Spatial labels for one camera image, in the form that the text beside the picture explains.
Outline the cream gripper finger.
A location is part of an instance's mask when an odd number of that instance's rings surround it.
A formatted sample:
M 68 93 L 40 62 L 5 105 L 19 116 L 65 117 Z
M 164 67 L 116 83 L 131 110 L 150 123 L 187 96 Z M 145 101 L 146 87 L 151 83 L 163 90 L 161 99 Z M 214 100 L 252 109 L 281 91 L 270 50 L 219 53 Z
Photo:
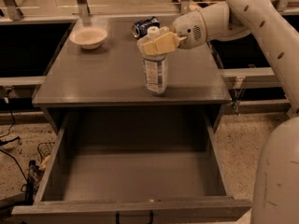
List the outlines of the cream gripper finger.
M 167 32 L 154 38 L 144 36 L 137 41 L 140 52 L 148 56 L 156 56 L 175 51 L 186 36 L 178 36 Z

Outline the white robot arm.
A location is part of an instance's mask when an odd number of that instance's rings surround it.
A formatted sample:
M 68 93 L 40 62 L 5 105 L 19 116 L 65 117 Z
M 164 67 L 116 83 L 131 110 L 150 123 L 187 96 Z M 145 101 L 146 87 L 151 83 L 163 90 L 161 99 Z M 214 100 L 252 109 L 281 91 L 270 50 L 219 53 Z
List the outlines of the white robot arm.
M 248 32 L 269 66 L 249 69 L 252 89 L 279 87 L 290 104 L 290 118 L 263 145 L 255 177 L 250 224 L 299 224 L 299 34 L 271 0 L 224 0 L 150 26 L 137 46 L 145 56 L 193 49 L 208 40 Z

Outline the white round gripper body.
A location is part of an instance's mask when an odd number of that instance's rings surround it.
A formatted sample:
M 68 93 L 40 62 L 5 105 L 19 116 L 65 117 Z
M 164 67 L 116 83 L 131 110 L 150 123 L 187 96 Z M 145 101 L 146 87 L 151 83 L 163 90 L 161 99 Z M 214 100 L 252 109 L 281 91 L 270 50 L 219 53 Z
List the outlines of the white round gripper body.
M 170 31 L 179 37 L 180 49 L 193 49 L 206 43 L 206 25 L 199 10 L 177 17 L 171 23 Z

